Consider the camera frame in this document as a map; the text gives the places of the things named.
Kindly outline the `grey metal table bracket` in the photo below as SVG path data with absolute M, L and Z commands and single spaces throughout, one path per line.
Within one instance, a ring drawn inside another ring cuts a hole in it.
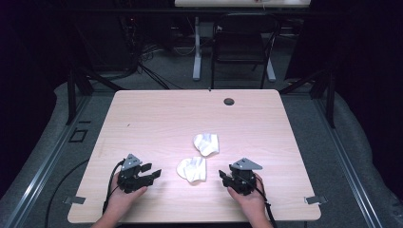
M 312 196 L 312 197 L 308 197 L 305 198 L 304 201 L 307 204 L 317 204 L 317 205 L 321 205 L 323 203 L 326 203 L 328 200 L 326 197 L 324 196 Z
M 65 204 L 69 204 L 69 205 L 72 205 L 72 204 L 83 204 L 84 202 L 85 202 L 85 198 L 82 198 L 82 197 L 76 197 L 76 196 L 73 196 L 73 197 L 65 197 L 65 199 L 63 200 L 63 203 L 65 203 Z

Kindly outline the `black folding chair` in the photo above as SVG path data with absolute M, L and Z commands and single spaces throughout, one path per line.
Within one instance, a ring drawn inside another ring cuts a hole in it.
M 211 88 L 215 87 L 216 64 L 262 66 L 260 88 L 268 76 L 267 67 L 280 22 L 268 12 L 226 13 L 213 24 Z

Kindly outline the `white desk with legs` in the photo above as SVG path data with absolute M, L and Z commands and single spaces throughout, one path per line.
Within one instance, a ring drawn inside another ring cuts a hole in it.
M 175 7 L 186 9 L 200 8 L 224 8 L 224 9 L 308 9 L 312 0 L 175 0 Z M 201 36 L 200 36 L 200 20 L 199 16 L 195 17 L 195 58 L 193 67 L 193 80 L 201 79 L 202 68 L 202 51 L 201 51 Z M 267 79 L 269 82 L 276 81 L 276 75 L 273 70 L 273 65 L 268 61 L 268 67 L 265 69 L 268 73 Z

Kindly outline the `white sock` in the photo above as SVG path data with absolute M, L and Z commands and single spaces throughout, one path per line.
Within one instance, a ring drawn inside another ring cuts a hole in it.
M 194 137 L 193 144 L 204 157 L 220 152 L 219 137 L 217 134 L 198 134 Z
M 182 160 L 177 168 L 177 174 L 188 182 L 206 180 L 206 159 L 193 157 Z

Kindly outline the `person's left hand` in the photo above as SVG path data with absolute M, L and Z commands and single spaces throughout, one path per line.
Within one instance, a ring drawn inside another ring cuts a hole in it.
M 106 211 L 104 212 L 105 216 L 115 221 L 119 221 L 121 218 L 123 218 L 125 214 L 132 208 L 135 201 L 147 190 L 147 187 L 144 186 L 134 192 L 125 193 L 117 184 L 118 177 L 118 174 L 115 174 L 113 177 L 111 185 L 112 193 L 109 197 Z

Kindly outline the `black metal frame stand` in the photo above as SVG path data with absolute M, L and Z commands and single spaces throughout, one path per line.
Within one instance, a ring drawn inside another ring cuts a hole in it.
M 309 82 L 313 82 L 313 86 L 309 92 L 312 99 L 321 99 L 323 95 L 326 96 L 325 119 L 330 127 L 335 128 L 336 75 L 331 69 L 322 69 L 307 77 L 298 79 L 281 89 L 279 93 L 288 94 Z
M 114 91 L 123 90 L 121 86 L 110 82 L 108 79 L 87 67 L 73 67 L 67 76 L 67 125 L 71 124 L 77 115 L 76 89 L 79 89 L 84 96 L 91 96 L 94 92 L 94 88 L 89 82 L 90 79 L 93 79 Z

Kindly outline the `dark cabinet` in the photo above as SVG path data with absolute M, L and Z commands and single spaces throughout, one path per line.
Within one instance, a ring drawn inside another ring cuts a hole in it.
M 133 67 L 117 17 L 84 14 L 78 15 L 75 22 L 96 71 L 126 71 Z

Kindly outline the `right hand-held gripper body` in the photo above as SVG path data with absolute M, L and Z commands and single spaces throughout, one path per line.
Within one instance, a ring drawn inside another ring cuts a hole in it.
M 232 164 L 234 168 L 231 178 L 233 179 L 233 188 L 238 194 L 247 196 L 257 187 L 255 170 L 261 170 L 262 166 L 247 158 L 242 158 Z

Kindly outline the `black square floor frame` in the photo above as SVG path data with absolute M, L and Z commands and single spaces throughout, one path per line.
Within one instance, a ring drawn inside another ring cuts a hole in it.
M 87 135 L 87 129 L 75 128 L 69 138 L 70 143 L 82 143 Z

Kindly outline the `person's right hand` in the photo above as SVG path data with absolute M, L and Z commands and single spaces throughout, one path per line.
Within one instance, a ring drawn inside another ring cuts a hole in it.
M 228 187 L 227 191 L 229 195 L 240 205 L 243 214 L 250 222 L 267 220 L 264 199 L 257 190 L 254 190 L 247 196 L 238 194 L 231 187 Z

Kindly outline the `aluminium floor rail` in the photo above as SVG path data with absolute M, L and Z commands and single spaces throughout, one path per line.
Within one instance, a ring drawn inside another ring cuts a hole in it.
M 319 113 L 319 118 L 324 124 L 326 131 L 330 135 L 332 142 L 336 148 L 336 158 L 343 171 L 345 179 L 349 183 L 350 189 L 354 195 L 355 201 L 361 211 L 363 218 L 365 219 L 368 228 L 384 228 L 373 204 L 371 203 L 367 191 L 365 190 L 362 182 L 355 171 L 355 168 L 347 154 L 347 151 L 339 138 L 338 132 L 335 128 L 332 128 L 328 123 L 325 115 L 325 106 L 322 101 L 313 100 L 313 104 Z
M 65 197 L 76 196 L 98 134 L 92 97 L 79 100 L 77 116 L 65 124 L 64 108 L 54 115 L 22 171 L 5 197 L 0 199 L 0 228 L 86 228 L 68 221 L 72 205 Z M 83 142 L 69 142 L 75 128 L 87 129 Z

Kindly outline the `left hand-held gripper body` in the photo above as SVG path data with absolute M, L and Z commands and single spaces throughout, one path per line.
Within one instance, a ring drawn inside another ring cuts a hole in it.
M 142 162 L 133 154 L 125 159 L 118 177 L 118 186 L 125 193 L 134 192 L 148 185 L 148 176 L 140 177 Z

